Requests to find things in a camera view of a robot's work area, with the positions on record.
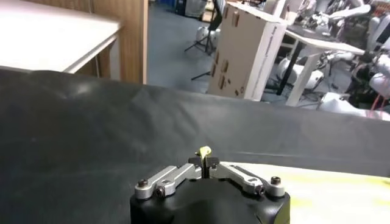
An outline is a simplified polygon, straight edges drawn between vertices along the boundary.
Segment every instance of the white desk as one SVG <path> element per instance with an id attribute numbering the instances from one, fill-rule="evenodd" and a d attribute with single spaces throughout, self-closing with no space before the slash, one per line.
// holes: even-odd
<path id="1" fill-rule="evenodd" d="M 116 40 L 119 21 L 0 0 L 0 67 L 74 73 Z"/>
<path id="2" fill-rule="evenodd" d="M 308 57 L 308 60 L 305 64 L 302 74 L 299 76 L 297 82 L 294 84 L 294 88 L 292 89 L 291 94 L 288 97 L 288 100 L 286 102 L 286 105 L 288 106 L 294 107 L 298 104 L 299 99 L 305 89 L 305 86 L 310 79 L 310 75 L 313 72 L 313 70 L 316 68 L 316 64 L 319 60 L 319 57 L 321 56 L 321 53 L 332 50 L 332 51 L 351 52 L 355 55 L 364 54 L 363 50 L 353 47 L 349 44 L 306 38 L 290 30 L 287 30 L 286 34 L 293 37 L 298 42 L 306 44 L 308 47 L 310 47 L 310 56 Z"/>

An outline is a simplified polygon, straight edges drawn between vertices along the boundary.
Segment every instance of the black fabric surface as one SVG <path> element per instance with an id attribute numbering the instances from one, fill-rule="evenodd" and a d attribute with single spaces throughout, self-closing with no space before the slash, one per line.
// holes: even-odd
<path id="1" fill-rule="evenodd" d="M 388 122 L 78 75 L 0 71 L 0 125 L 0 223 L 128 223 L 137 181 L 203 145 L 223 161 L 390 174 Z"/>

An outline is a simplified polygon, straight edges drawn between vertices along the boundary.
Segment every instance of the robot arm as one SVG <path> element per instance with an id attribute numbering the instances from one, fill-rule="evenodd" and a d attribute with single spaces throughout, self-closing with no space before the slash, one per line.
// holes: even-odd
<path id="1" fill-rule="evenodd" d="M 341 11 L 337 11 L 329 16 L 330 19 L 332 20 L 340 20 L 352 16 L 360 16 L 367 14 L 371 11 L 371 6 L 370 5 L 361 5 L 358 6 L 354 9 L 345 9 Z"/>
<path id="2" fill-rule="evenodd" d="M 365 5 L 363 0 L 350 0 L 349 2 L 355 7 Z"/>
<path id="3" fill-rule="evenodd" d="M 376 67 L 380 73 L 382 73 L 387 78 L 390 78 L 390 57 L 389 57 L 389 55 L 387 55 L 387 54 L 381 55 L 377 61 Z"/>

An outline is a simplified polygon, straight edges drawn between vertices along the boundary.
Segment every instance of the desk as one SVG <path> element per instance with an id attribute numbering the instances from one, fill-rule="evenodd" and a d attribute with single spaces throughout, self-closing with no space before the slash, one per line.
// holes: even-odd
<path id="1" fill-rule="evenodd" d="M 116 40 L 119 21 L 24 1 L 0 1 L 0 66 L 75 73 Z"/>
<path id="2" fill-rule="evenodd" d="M 293 66 L 296 63 L 300 51 L 305 47 L 310 47 L 310 55 L 308 56 L 308 60 L 305 63 L 305 67 L 301 73 L 301 75 L 298 77 L 297 82 L 294 84 L 294 88 L 291 91 L 290 96 L 288 97 L 288 100 L 286 102 L 286 105 L 288 106 L 296 106 L 299 102 L 299 99 L 305 89 L 305 86 L 307 82 L 310 79 L 310 75 L 313 72 L 313 70 L 316 68 L 316 64 L 319 60 L 319 57 L 321 54 L 325 51 L 346 51 L 351 52 L 355 55 L 363 55 L 364 51 L 361 49 L 358 49 L 356 47 L 353 47 L 351 45 L 345 44 L 345 43 L 337 43 L 337 42 L 330 42 L 330 41 L 323 41 L 323 40 L 316 40 L 312 38 L 303 37 L 297 33 L 294 33 L 290 30 L 286 31 L 286 34 L 288 36 L 293 37 L 297 40 L 296 47 L 293 50 L 293 54 L 291 56 L 291 61 L 289 66 L 287 67 L 286 73 L 282 79 L 281 86 L 285 86 L 289 77 L 289 74 L 293 70 Z"/>
<path id="3" fill-rule="evenodd" d="M 390 122 L 83 75 L 0 70 L 0 124 L 2 223 L 129 223 L 135 183 L 204 145 L 221 161 L 390 175 Z"/>

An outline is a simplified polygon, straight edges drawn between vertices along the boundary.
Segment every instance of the cable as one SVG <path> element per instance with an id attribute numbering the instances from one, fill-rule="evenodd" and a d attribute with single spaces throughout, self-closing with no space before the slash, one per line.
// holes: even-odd
<path id="1" fill-rule="evenodd" d="M 379 98 L 380 98 L 380 94 L 378 94 L 377 98 L 375 98 L 375 100 L 374 100 L 374 102 L 373 102 L 373 104 L 371 106 L 370 117 L 372 117 L 372 114 L 374 113 L 374 109 L 375 109 L 375 107 L 378 104 Z"/>
<path id="2" fill-rule="evenodd" d="M 385 107 L 386 99 L 383 97 L 382 104 L 380 105 L 380 119 L 382 120 L 383 107 Z"/>

